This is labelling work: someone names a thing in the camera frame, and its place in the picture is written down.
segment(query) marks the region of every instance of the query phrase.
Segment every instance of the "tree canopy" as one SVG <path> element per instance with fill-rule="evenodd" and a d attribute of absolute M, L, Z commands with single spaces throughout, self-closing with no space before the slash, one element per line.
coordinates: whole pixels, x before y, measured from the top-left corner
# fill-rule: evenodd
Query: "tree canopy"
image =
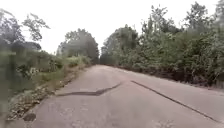
<path fill-rule="evenodd" d="M 97 63 L 98 44 L 89 32 L 85 29 L 78 29 L 66 33 L 65 41 L 59 45 L 57 54 L 67 57 L 84 55 L 89 57 L 93 63 Z"/>
<path fill-rule="evenodd" d="M 178 81 L 213 85 L 224 71 L 223 0 L 208 16 L 195 2 L 177 27 L 165 18 L 167 8 L 152 6 L 142 33 L 127 25 L 118 28 L 101 48 L 102 64 L 145 72 Z"/>
<path fill-rule="evenodd" d="M 22 28 L 29 29 L 33 41 L 26 41 Z M 0 90 L 23 90 L 31 79 L 31 69 L 44 63 L 40 56 L 51 56 L 34 42 L 42 39 L 41 28 L 49 27 L 34 14 L 20 23 L 12 13 L 0 9 Z"/>

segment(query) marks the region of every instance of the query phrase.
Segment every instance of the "asphalt road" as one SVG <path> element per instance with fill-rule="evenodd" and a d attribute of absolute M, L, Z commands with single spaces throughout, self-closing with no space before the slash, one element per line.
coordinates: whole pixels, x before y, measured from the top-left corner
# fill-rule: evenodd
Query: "asphalt road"
<path fill-rule="evenodd" d="M 224 128 L 224 94 L 94 66 L 11 128 Z"/>

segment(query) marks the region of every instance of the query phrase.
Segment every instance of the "overcast sky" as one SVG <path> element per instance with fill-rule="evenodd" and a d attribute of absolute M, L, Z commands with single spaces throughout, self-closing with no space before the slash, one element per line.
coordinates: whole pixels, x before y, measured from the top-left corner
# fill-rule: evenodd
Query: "overcast sky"
<path fill-rule="evenodd" d="M 149 17 L 151 5 L 168 8 L 167 17 L 176 24 L 190 10 L 195 0 L 0 0 L 0 8 L 23 20 L 32 12 L 44 19 L 51 29 L 43 30 L 42 49 L 53 53 L 66 32 L 85 28 L 101 47 L 115 29 L 125 24 L 141 30 Z M 214 13 L 218 0 L 197 0 Z"/>

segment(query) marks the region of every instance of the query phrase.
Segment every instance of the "tree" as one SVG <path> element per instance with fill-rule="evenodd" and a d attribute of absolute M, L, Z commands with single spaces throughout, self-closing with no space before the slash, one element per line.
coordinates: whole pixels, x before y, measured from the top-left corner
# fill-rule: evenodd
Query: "tree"
<path fill-rule="evenodd" d="M 57 50 L 58 55 L 89 57 L 93 63 L 98 62 L 98 44 L 92 35 L 85 29 L 68 32 L 65 35 L 65 41 L 62 42 Z"/>
<path fill-rule="evenodd" d="M 216 5 L 216 13 L 217 23 L 223 27 L 224 25 L 224 0 L 219 0 Z"/>
<path fill-rule="evenodd" d="M 101 49 L 101 63 L 122 66 L 122 62 L 127 61 L 124 57 L 138 45 L 138 33 L 125 25 L 125 27 L 115 30 L 104 42 L 104 47 Z"/>
<path fill-rule="evenodd" d="M 41 49 L 38 43 L 25 40 L 21 28 L 28 27 L 34 41 L 41 40 L 41 28 L 49 28 L 38 16 L 30 15 L 33 19 L 28 16 L 19 23 L 12 13 L 0 9 L 0 80 L 9 90 L 22 89 L 30 81 L 31 58 Z"/>
<path fill-rule="evenodd" d="M 188 22 L 188 27 L 193 30 L 204 31 L 210 26 L 207 9 L 204 5 L 195 2 L 191 5 L 191 11 L 187 12 L 185 20 Z"/>

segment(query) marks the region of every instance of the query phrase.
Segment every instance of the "dense forest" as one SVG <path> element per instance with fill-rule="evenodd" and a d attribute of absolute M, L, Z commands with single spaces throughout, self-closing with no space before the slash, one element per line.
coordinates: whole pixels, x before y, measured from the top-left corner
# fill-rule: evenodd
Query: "dense forest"
<path fill-rule="evenodd" d="M 204 86 L 224 80 L 224 0 L 213 15 L 195 2 L 181 26 L 165 18 L 167 8 L 151 10 L 142 33 L 125 25 L 107 38 L 102 64 Z"/>

